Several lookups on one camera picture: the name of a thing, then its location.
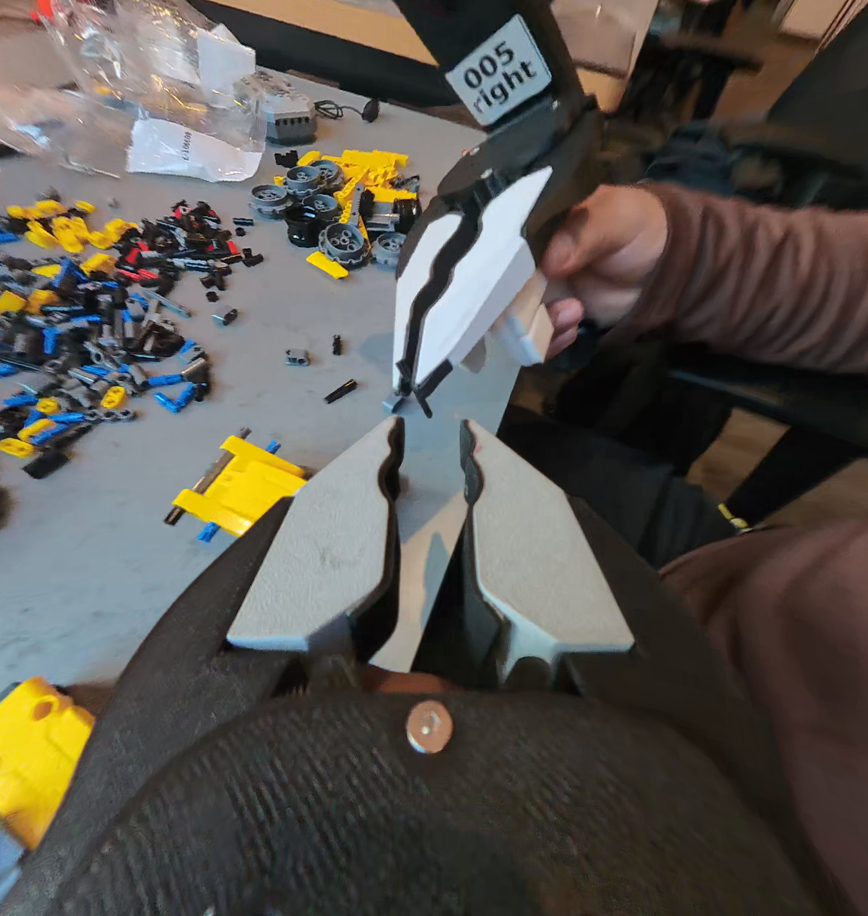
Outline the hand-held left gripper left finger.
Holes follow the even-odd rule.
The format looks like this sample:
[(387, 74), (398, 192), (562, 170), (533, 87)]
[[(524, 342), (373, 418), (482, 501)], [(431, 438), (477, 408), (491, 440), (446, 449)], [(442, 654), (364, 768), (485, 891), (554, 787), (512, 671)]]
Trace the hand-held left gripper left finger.
[(384, 419), (293, 497), (226, 638), (366, 662), (398, 617), (403, 418)]

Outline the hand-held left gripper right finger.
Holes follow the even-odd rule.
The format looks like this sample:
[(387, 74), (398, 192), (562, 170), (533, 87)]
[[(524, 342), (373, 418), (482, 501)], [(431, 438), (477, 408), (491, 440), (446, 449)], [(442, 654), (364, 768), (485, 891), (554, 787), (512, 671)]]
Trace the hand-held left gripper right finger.
[(506, 683), (535, 662), (551, 680), (569, 654), (624, 655), (634, 634), (566, 493), (475, 420), (463, 420), (464, 561), (486, 622), (472, 627)]

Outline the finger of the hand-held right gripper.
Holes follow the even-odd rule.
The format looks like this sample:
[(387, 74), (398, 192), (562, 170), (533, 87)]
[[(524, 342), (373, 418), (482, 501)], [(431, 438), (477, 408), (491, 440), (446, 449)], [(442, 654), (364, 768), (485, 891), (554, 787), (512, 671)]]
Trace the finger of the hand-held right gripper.
[(454, 209), (471, 217), (472, 245), (422, 323), (415, 385), (433, 388), (428, 400), (488, 333), (521, 366), (547, 358), (553, 333), (544, 303), (548, 281), (524, 230), (548, 200), (553, 169), (543, 166), (519, 177), (480, 209), (476, 193), (489, 190), (491, 177), (483, 174), (468, 188), (462, 208)]
[(447, 290), (472, 245), (472, 219), (458, 210), (427, 210), (405, 237), (396, 269), (393, 383), (409, 390), (419, 379), (424, 316)]

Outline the pile of building pieces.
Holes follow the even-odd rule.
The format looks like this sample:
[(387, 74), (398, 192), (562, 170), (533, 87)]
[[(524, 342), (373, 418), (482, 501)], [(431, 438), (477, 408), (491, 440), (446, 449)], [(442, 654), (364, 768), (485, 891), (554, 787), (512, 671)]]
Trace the pile of building pieces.
[[(264, 261), (243, 243), (256, 224), (224, 221), (210, 202), (179, 200), (157, 219), (94, 225), (86, 200), (55, 189), (0, 214), (0, 457), (34, 480), (67, 466), (100, 427), (138, 418), (143, 398), (178, 415), (205, 402), (212, 360), (184, 332), (185, 277), (222, 302), (234, 268)], [(5, 511), (0, 487), (0, 520)]]

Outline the person's right forearm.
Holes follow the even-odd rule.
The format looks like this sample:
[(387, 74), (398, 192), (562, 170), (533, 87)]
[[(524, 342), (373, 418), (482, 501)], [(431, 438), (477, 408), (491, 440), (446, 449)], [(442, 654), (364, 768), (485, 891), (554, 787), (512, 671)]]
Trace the person's right forearm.
[(608, 343), (673, 343), (868, 380), (868, 211), (786, 210), (650, 185), (667, 245)]

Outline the grey desk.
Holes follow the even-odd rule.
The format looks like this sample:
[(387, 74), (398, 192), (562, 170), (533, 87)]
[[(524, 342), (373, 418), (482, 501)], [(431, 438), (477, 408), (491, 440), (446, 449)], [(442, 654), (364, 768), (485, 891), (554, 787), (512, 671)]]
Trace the grey desk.
[[(383, 105), (373, 125), (351, 114), (323, 120), (314, 148), (380, 149), (406, 154), (421, 178), (424, 200), (481, 133), (402, 107)], [(0, 170), (0, 212), (46, 189), (86, 200), (138, 222), (163, 215), (172, 202), (206, 200), (224, 221), (246, 215), (249, 189), (277, 172), (267, 148), (257, 176), (246, 183), (132, 175), (113, 180), (59, 168), (41, 158), (8, 159)], [(113, 678), (164, 611), (223, 550), (224, 534), (197, 541), (202, 524), (190, 516), (163, 519), (178, 492), (193, 485), (241, 428), (251, 441), (276, 440), (288, 461), (318, 472), (383, 418), (391, 388), (394, 275), (376, 266), (333, 281), (306, 263), (284, 223), (257, 219), (243, 243), (265, 262), (234, 268), (226, 307), (238, 320), (218, 327), (219, 310), (187, 277), (176, 300), (193, 319), (184, 332), (212, 360), (213, 387), (202, 403), (172, 415), (148, 398), (138, 418), (100, 427), (77, 443), (70, 463), (44, 480), (0, 457), (0, 483), (10, 500), (0, 527), (0, 690), (42, 675), (57, 684)], [(332, 338), (344, 341), (332, 355)], [(495, 431), (517, 378), (517, 365), (489, 344), (478, 374), (453, 371), (431, 399), (428, 419), (403, 406), (406, 486), (397, 503), (405, 568), (397, 630), (375, 658), (407, 670), (463, 521), (459, 424), (472, 418)], [(285, 365), (288, 349), (310, 353), (306, 367)], [(349, 379), (359, 387), (328, 405), (324, 397)]]

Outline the person's right hand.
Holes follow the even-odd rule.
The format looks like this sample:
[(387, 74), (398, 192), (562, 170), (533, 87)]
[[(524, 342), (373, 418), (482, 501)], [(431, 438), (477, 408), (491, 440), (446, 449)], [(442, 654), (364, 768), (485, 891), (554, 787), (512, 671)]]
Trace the person's right hand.
[(548, 242), (540, 268), (568, 295), (547, 306), (546, 357), (570, 347), (579, 327), (622, 322), (634, 309), (669, 237), (662, 201), (642, 187), (600, 186), (573, 207)]

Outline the yellow toy vehicle assembly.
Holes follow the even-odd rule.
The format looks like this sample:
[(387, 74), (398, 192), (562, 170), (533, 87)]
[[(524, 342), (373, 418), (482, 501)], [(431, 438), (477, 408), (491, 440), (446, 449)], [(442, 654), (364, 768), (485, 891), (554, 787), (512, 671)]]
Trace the yellow toy vehicle assembly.
[(206, 473), (173, 500), (166, 525), (192, 516), (203, 523), (199, 541), (208, 543), (221, 531), (239, 538), (279, 500), (294, 497), (306, 485), (309, 469), (281, 458), (276, 440), (265, 448), (251, 442), (251, 432), (240, 429), (222, 442)]

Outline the person's legs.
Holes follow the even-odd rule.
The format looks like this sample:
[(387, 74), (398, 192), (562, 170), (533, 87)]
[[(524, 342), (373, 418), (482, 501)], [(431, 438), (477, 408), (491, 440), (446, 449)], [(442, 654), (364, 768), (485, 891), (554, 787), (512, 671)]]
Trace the person's legs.
[(656, 569), (736, 535), (701, 487), (647, 452), (519, 406), (506, 410), (498, 437)]

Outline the yellow chassis parts with wheels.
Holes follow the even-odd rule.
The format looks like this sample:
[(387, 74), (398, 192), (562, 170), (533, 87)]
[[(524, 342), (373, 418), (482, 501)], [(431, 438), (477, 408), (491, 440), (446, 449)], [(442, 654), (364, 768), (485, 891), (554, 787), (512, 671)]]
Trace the yellow chassis parts with wheels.
[(408, 234), (420, 215), (420, 179), (403, 172), (407, 156), (346, 149), (338, 156), (295, 150), (275, 156), (277, 174), (250, 190), (260, 218), (285, 223), (289, 243), (319, 250), (329, 223), (358, 225), (368, 240), (384, 232)]

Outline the grey battery box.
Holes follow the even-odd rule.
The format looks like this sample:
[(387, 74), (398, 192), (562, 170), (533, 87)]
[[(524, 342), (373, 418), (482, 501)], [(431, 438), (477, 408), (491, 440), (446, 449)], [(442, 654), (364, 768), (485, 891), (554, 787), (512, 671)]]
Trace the grey battery box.
[(257, 67), (245, 80), (264, 93), (267, 141), (280, 146), (301, 146), (315, 141), (317, 112), (314, 101), (275, 71)]

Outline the black office chair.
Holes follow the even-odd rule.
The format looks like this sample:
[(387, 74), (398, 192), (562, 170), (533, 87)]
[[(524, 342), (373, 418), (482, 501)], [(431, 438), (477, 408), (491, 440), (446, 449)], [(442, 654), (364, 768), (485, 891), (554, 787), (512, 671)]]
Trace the black office chair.
[[(774, 189), (754, 200), (833, 210), (868, 208), (868, 3), (831, 33), (765, 120), (727, 126), (742, 159), (780, 167)], [(726, 499), (752, 526), (868, 459), (868, 383), (820, 375), (698, 347), (672, 349), (669, 375), (710, 392), (715, 403), (782, 423), (780, 440)]]

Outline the black battery box yellow beams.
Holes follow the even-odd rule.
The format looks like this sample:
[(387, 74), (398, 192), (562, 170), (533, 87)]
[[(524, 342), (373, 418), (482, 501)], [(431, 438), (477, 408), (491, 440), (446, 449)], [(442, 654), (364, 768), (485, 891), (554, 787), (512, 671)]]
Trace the black battery box yellow beams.
[(0, 693), (0, 906), (59, 811), (94, 726), (43, 677)]

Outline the large clear plastic bag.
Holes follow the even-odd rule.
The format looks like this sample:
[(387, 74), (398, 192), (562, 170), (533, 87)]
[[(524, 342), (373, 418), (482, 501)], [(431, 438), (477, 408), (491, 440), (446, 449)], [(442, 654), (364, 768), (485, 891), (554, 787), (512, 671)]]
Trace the large clear plastic bag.
[(241, 149), (266, 147), (256, 52), (188, 2), (39, 2), (77, 90), (133, 119), (163, 119)]

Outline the small clear bag with axles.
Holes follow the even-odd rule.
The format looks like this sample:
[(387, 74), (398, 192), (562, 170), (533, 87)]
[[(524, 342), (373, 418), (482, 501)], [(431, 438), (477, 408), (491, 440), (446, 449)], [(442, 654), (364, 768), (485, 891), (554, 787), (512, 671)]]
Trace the small clear bag with axles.
[(0, 82), (0, 157), (33, 156), (107, 177), (126, 173), (133, 119), (72, 86)]

